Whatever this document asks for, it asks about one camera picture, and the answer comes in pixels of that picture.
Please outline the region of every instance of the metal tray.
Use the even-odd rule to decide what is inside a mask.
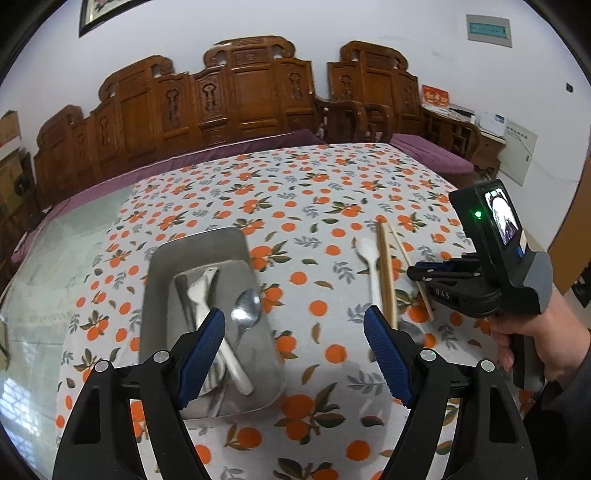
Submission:
[[[209,306],[219,308],[226,317],[226,339],[233,345],[238,332],[230,313],[238,296],[247,288],[259,291],[259,282],[250,265],[250,255],[242,232],[233,227],[209,230],[186,236],[160,246],[148,269],[148,282],[142,310],[139,337],[139,361],[155,351],[170,350],[178,337],[188,330],[183,309],[174,286],[174,277],[184,273],[189,285],[200,278],[207,267],[219,268],[209,293]],[[236,356],[250,378],[254,393],[245,397],[231,378],[220,414],[208,417],[216,388],[191,402],[181,411],[187,428],[212,427],[227,423],[228,417],[252,414],[275,403],[285,389],[285,373],[275,348],[272,329],[263,312],[261,320],[248,330]]]

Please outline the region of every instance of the purple seat cushion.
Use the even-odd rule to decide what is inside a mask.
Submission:
[[[474,165],[418,135],[394,134],[390,145],[430,168],[435,173],[470,173]]]

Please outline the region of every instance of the sleeve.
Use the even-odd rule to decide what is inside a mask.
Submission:
[[[550,382],[524,419],[540,480],[583,479],[591,468],[591,352],[563,390]]]

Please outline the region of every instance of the carved wooden chair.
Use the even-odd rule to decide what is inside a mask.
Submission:
[[[208,50],[196,74],[175,73],[172,60],[154,55],[109,75],[88,117],[68,105],[41,127],[34,159],[41,207],[228,142],[321,126],[329,143],[371,140],[363,104],[317,97],[311,63],[295,50],[282,37],[236,38]]]
[[[328,142],[365,140],[363,105],[316,95],[311,62],[283,37],[235,38],[203,56],[195,80],[197,121],[206,145],[322,125]]]
[[[408,61],[399,51],[351,41],[341,47],[340,61],[328,64],[330,96],[387,105],[394,111],[396,133],[419,135],[469,161],[482,145],[478,127],[423,108],[417,78],[407,69]],[[378,116],[369,121],[382,128]],[[384,135],[383,141],[390,138]]]

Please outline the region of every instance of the chair backrest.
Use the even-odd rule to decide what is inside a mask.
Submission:
[[[340,61],[328,64],[331,98],[388,105],[397,117],[398,133],[421,135],[418,82],[407,69],[408,61],[398,50],[351,41],[341,47]]]
[[[84,117],[68,105],[41,127],[35,155],[41,207],[176,154],[320,125],[311,62],[293,43],[225,40],[196,74],[154,55],[113,73]]]
[[[318,128],[311,62],[283,37],[215,44],[193,75],[206,145]]]

